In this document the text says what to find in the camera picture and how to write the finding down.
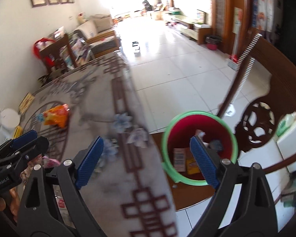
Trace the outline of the left hand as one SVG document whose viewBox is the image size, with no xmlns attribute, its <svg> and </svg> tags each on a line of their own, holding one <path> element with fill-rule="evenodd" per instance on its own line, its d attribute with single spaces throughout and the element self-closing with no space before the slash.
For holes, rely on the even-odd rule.
<svg viewBox="0 0 296 237">
<path fill-rule="evenodd" d="M 22 183 L 16 187 L 13 187 L 8 192 L 0 194 L 0 212 L 7 210 L 11 213 L 12 221 L 17 223 L 18 212 L 21 203 L 21 196 L 25 190 L 26 184 L 30 178 L 32 170 L 34 169 L 35 162 L 29 162 L 28 167 L 20 174 Z"/>
</svg>

